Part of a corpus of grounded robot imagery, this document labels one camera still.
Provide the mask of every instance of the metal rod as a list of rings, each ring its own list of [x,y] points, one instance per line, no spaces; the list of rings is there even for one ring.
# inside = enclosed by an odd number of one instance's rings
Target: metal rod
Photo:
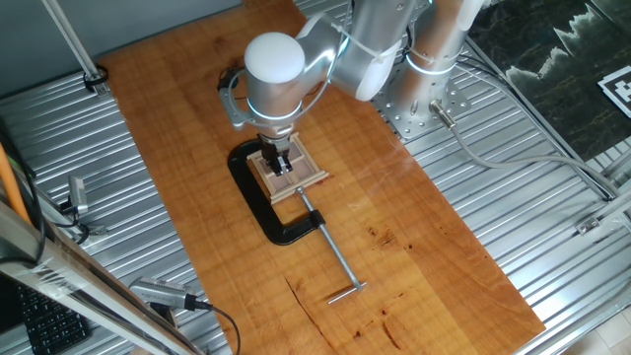
[[[364,286],[366,286],[366,284],[367,284],[367,282],[364,282],[361,286],[362,286],[362,287],[364,287]],[[342,293],[342,294],[340,294],[340,295],[338,295],[338,296],[333,297],[333,299],[332,299],[332,300],[330,300],[330,301],[328,301],[327,303],[330,305],[330,304],[332,304],[333,302],[335,302],[335,301],[339,301],[339,300],[341,300],[342,298],[344,298],[344,297],[346,297],[346,296],[348,296],[348,295],[352,294],[352,293],[353,293],[353,292],[355,292],[355,291],[359,291],[359,290],[357,289],[357,287],[353,287],[352,289],[350,289],[350,290],[348,290],[348,291],[346,291],[346,292],[344,292],[344,293]]]
[[[307,209],[310,212],[314,211],[314,207],[312,206],[312,204],[310,203],[309,199],[305,195],[305,189],[302,186],[300,186],[300,187],[298,187],[296,189],[296,192],[298,192],[300,194],[300,196],[303,198],[303,202],[305,202],[305,206],[307,206]],[[348,262],[346,262],[346,259],[344,258],[342,253],[339,251],[339,248],[337,248],[337,245],[333,241],[333,238],[331,237],[331,234],[328,233],[328,231],[326,230],[326,227],[324,227],[324,225],[320,225],[319,229],[322,232],[322,234],[324,235],[324,237],[326,238],[326,241],[328,242],[328,245],[333,249],[333,252],[335,253],[335,256],[337,256],[337,259],[339,260],[339,263],[342,264],[342,268],[344,269],[344,271],[348,275],[348,278],[351,279],[351,282],[353,283],[353,286],[355,287],[355,290],[361,291],[363,285],[360,284],[360,282],[357,280],[357,277],[355,276],[355,274],[351,270],[351,267],[348,265]]]
[[[55,25],[59,28],[59,31],[66,39],[68,46],[77,57],[79,64],[83,68],[83,71],[87,74],[89,80],[95,80],[101,78],[101,72],[92,61],[90,54],[81,43],[81,40],[77,36],[77,33],[72,28],[72,25],[68,21],[66,14],[64,14],[63,9],[59,6],[59,2],[57,0],[41,0],[43,5],[48,10],[48,14],[55,22]],[[103,91],[107,91],[105,84],[95,85],[95,89],[97,93],[100,95]]]

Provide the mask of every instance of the black keyboard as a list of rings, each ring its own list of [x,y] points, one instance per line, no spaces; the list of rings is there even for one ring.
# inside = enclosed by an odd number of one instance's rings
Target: black keyboard
[[[30,287],[17,288],[35,355],[58,354],[90,337],[85,318]]]

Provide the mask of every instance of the gray cable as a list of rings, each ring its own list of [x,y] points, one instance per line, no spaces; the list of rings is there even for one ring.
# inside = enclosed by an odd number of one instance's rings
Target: gray cable
[[[551,156],[534,156],[534,157],[517,159],[517,160],[502,162],[502,163],[489,162],[480,158],[475,153],[473,153],[473,151],[471,151],[469,146],[466,145],[466,143],[462,139],[462,136],[460,136],[460,132],[457,130],[456,126],[452,127],[451,132],[456,138],[457,143],[460,145],[460,147],[462,147],[462,150],[465,151],[466,154],[468,154],[475,163],[481,166],[492,168],[492,169],[502,169],[502,168],[511,168],[515,166],[521,166],[521,165],[539,163],[539,162],[558,162],[558,163],[563,163],[563,164],[569,164],[588,173],[590,175],[590,178],[593,178],[597,183],[600,183],[602,186],[606,187],[606,189],[608,190],[609,193],[611,193],[611,195],[615,197],[618,197],[620,195],[620,191],[618,191],[618,188],[614,186],[613,183],[611,183],[611,181],[609,181],[606,177],[601,175],[596,170],[592,169],[587,164],[580,162],[576,159],[551,155]]]

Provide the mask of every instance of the metal mounting plate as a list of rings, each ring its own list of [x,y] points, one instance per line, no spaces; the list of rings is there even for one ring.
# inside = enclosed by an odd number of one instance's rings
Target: metal mounting plate
[[[462,94],[460,89],[451,81],[447,84],[447,88],[447,102],[443,103],[443,107],[447,112],[454,118],[469,112],[471,103]],[[404,139],[412,139],[427,131],[429,128],[442,124],[433,114],[425,116],[410,115],[408,111],[403,111],[393,106],[390,103],[390,97],[382,93],[377,94],[373,98],[373,106],[377,108],[377,111],[382,114],[382,117],[386,121],[389,121],[400,137]]]

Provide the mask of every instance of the wooden board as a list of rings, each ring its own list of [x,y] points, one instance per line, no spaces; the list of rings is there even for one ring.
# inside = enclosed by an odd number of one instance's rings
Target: wooden board
[[[204,290],[240,327],[243,354],[495,355],[524,345],[542,323],[371,105],[335,88],[298,124],[330,173],[307,195],[367,287],[328,305],[350,282],[320,232],[287,247],[262,234],[226,165],[255,131],[233,130],[216,85],[255,36],[294,36],[304,22],[291,0],[245,1],[101,60]],[[298,196],[275,208],[284,221],[306,211]]]

